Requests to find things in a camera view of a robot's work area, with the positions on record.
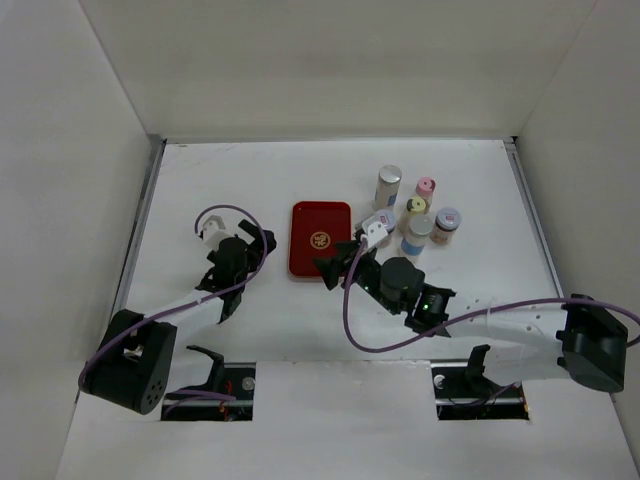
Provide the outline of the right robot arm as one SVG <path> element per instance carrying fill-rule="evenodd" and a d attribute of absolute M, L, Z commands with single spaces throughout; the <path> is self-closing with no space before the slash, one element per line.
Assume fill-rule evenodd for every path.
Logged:
<path fill-rule="evenodd" d="M 574 294 L 496 305 L 467 300 L 426 283 L 425 274 L 403 257 L 379 263 L 374 251 L 354 240 L 339 243 L 329 258 L 313 263 L 328 289 L 358 285 L 384 310 L 403 315 L 414 340 L 476 338 L 464 384 L 485 396 L 498 385 L 528 380 L 571 379 L 600 392 L 624 388 L 628 330 L 621 308 Z"/>

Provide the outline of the grey-lid jar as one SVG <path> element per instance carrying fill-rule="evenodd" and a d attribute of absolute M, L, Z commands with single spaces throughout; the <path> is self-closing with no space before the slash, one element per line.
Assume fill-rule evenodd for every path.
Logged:
<path fill-rule="evenodd" d="M 355 227 L 354 239 L 361 241 L 365 236 L 367 248 L 384 248 L 391 242 L 397 218 L 388 209 L 377 210 L 374 214 L 359 222 Z"/>
<path fill-rule="evenodd" d="M 447 245 L 461 224 L 460 212 L 452 207 L 441 208 L 435 217 L 431 240 L 438 245 Z"/>

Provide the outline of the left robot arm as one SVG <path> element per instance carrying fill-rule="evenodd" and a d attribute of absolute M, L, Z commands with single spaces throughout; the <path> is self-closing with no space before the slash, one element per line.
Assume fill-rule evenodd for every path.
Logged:
<path fill-rule="evenodd" d="M 142 415 L 158 405 L 169 381 L 177 324 L 209 305 L 220 323 L 228 320 L 241 304 L 246 285 L 277 246 L 274 233 L 258 224 L 243 220 L 238 227 L 253 241 L 224 232 L 211 236 L 212 267 L 187 302 L 151 316 L 128 309 L 116 312 L 79 375 L 82 392 Z"/>

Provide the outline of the pink-lid spice bottle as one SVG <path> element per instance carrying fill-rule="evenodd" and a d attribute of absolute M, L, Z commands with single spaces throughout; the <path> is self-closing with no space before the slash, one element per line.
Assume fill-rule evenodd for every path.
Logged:
<path fill-rule="evenodd" d="M 415 193 L 426 202 L 432 201 L 433 194 L 436 189 L 436 182 L 431 177 L 421 177 L 418 179 L 415 187 Z"/>

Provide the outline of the tall silver-lid beige bottle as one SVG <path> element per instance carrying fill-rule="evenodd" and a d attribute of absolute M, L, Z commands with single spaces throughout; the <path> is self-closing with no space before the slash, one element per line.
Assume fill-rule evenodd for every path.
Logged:
<path fill-rule="evenodd" d="M 394 208 L 401 180 L 402 171 L 396 165 L 385 165 L 380 168 L 374 195 L 376 210 Z"/>

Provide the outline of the yellow-lid spice bottle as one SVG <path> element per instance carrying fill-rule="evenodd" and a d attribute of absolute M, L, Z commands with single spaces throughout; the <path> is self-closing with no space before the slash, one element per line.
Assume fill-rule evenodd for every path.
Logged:
<path fill-rule="evenodd" d="M 398 229 L 404 233 L 409 226 L 410 220 L 417 216 L 423 215 L 427 209 L 427 202 L 420 196 L 410 197 L 404 207 L 404 210 L 398 221 Z"/>

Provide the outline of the silver-lid blue-label bottle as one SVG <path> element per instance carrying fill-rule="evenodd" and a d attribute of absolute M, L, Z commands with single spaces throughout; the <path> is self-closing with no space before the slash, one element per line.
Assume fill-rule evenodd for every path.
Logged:
<path fill-rule="evenodd" d="M 433 229 L 433 221 L 424 214 L 413 216 L 406 226 L 400 243 L 400 254 L 408 258 L 421 255 Z"/>

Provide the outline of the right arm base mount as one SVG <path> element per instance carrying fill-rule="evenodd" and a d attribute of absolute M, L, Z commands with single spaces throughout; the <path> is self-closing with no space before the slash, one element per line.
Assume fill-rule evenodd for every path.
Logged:
<path fill-rule="evenodd" d="M 484 376 L 484 360 L 489 350 L 489 345 L 477 346 L 466 361 L 431 365 L 439 420 L 529 420 L 520 383 L 501 386 Z"/>

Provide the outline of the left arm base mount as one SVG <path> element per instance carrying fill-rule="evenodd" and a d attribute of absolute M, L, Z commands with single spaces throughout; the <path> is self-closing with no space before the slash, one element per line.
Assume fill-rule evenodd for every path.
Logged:
<path fill-rule="evenodd" d="M 218 352 L 189 345 L 172 365 L 173 385 L 160 419 L 169 422 L 248 422 L 253 419 L 257 366 L 227 362 Z"/>

